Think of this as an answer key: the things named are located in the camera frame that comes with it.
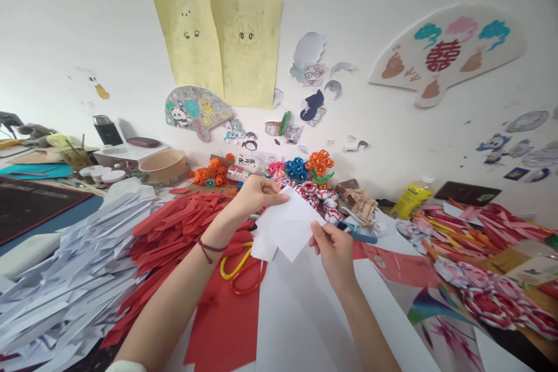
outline person's left hand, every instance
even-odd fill
[[[273,180],[253,174],[224,211],[245,220],[264,206],[280,205],[289,200],[288,195],[279,192],[281,188]]]

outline pen holder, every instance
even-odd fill
[[[86,167],[92,166],[93,163],[89,158],[89,154],[83,148],[73,148],[60,153],[64,161],[71,167],[74,175],[82,179],[80,176],[80,170]]]

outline sleeve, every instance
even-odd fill
[[[147,369],[141,363],[119,360],[111,364],[105,372],[147,372]]]

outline scissors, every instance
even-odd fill
[[[367,242],[369,244],[376,244],[378,242],[378,239],[376,237],[371,237],[370,235],[361,234],[360,233],[360,231],[362,229],[361,226],[356,226],[354,224],[349,224],[349,223],[346,223],[343,220],[337,221],[335,223],[335,226],[337,228],[339,228],[341,231],[345,231],[347,228],[349,228],[350,232],[348,232],[348,231],[347,232],[350,233],[351,237],[355,241],[364,241],[364,242]]]
[[[252,253],[253,241],[242,243],[242,245],[244,247],[250,247],[250,249],[246,252],[246,254],[242,258],[238,266],[231,273],[225,272],[225,264],[227,263],[227,258],[223,257],[223,260],[221,261],[221,276],[225,280],[231,280],[232,293],[236,295],[249,295],[256,289],[258,289],[260,283],[262,283],[263,277],[266,274],[267,262],[262,261],[263,265],[262,265],[262,270],[260,271],[260,276],[252,286],[245,289],[237,288],[236,282],[240,278],[240,276],[242,276],[248,269],[250,269],[252,266],[254,266],[257,262],[260,261],[258,259],[255,259],[254,257],[250,257],[250,254]]]

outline fan-shaped decoration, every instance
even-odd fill
[[[209,142],[209,130],[233,118],[233,112],[223,100],[209,90],[196,86],[181,86],[167,97],[164,115],[168,125],[196,131],[198,138]]]
[[[437,105],[446,89],[490,71],[525,51],[511,16],[480,4],[453,6],[415,24],[380,56],[369,82],[418,92],[415,105]]]

